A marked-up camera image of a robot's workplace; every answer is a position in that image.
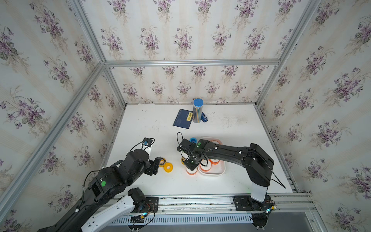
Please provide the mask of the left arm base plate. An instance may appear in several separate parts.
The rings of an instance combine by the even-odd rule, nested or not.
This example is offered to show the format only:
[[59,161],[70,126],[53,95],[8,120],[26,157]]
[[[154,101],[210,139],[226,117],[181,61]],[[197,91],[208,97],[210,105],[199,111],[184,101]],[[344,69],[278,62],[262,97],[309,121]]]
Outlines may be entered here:
[[134,213],[149,213],[149,212],[158,212],[159,198],[158,197],[147,197],[145,202],[139,203],[135,207]]

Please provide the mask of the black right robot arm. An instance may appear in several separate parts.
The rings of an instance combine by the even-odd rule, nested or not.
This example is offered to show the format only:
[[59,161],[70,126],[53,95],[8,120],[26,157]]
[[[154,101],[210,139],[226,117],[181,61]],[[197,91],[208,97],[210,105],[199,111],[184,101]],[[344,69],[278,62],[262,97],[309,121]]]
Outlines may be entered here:
[[251,143],[248,147],[233,147],[220,145],[209,140],[199,140],[197,143],[183,139],[177,151],[186,155],[184,165],[193,171],[202,160],[221,160],[243,167],[251,182],[251,199],[263,203],[266,201],[274,160],[257,144]]

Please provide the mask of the blue sealing tape roll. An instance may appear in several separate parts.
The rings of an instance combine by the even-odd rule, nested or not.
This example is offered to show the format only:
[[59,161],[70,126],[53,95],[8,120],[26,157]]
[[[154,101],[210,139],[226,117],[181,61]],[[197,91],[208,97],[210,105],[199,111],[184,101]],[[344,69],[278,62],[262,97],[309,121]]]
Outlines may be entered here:
[[196,139],[196,138],[194,138],[194,137],[192,137],[192,138],[190,138],[190,142],[192,142],[192,143],[197,143],[198,142],[198,140]]

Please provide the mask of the plain yellow tape roll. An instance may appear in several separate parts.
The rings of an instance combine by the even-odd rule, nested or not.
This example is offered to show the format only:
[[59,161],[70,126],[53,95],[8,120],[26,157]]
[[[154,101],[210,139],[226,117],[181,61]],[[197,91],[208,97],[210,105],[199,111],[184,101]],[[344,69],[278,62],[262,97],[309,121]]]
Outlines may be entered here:
[[163,169],[166,173],[171,173],[173,171],[173,164],[170,162],[167,162],[164,164]]

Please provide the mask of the orange tape roll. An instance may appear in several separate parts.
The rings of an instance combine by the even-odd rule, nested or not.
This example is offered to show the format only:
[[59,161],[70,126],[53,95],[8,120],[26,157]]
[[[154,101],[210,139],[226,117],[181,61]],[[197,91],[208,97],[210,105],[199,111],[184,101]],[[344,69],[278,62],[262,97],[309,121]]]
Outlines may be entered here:
[[218,165],[220,163],[220,160],[219,159],[210,159],[209,160],[211,162],[211,164],[213,165]]
[[196,173],[197,173],[197,171],[198,171],[198,169],[196,168],[196,169],[194,169],[194,170],[190,170],[190,169],[188,169],[188,168],[186,168],[186,172],[189,174],[189,175],[195,175]]
[[202,164],[199,165],[199,169],[201,172],[207,173],[211,170],[212,164],[208,163],[207,165],[203,166]]
[[216,144],[222,145],[222,142],[221,142],[220,140],[217,140],[217,139],[210,140],[210,142],[213,142],[213,143],[216,143]]

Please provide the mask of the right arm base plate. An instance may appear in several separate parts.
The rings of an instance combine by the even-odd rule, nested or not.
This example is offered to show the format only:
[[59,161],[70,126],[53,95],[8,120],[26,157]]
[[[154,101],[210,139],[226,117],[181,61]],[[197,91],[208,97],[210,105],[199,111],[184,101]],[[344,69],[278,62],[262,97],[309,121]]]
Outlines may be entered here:
[[275,209],[275,201],[267,194],[263,202],[254,200],[250,195],[237,195],[233,197],[233,203],[237,211],[264,211],[269,213]]

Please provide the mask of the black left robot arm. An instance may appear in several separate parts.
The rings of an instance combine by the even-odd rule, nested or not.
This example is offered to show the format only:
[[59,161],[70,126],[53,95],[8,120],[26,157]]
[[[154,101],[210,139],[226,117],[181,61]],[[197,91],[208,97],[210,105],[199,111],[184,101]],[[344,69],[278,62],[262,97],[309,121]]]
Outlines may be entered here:
[[139,188],[132,188],[116,204],[97,211],[119,193],[131,186],[142,174],[156,175],[161,157],[154,160],[144,149],[129,152],[124,160],[98,171],[77,203],[54,225],[42,232],[98,232],[121,215],[144,207],[146,197]]

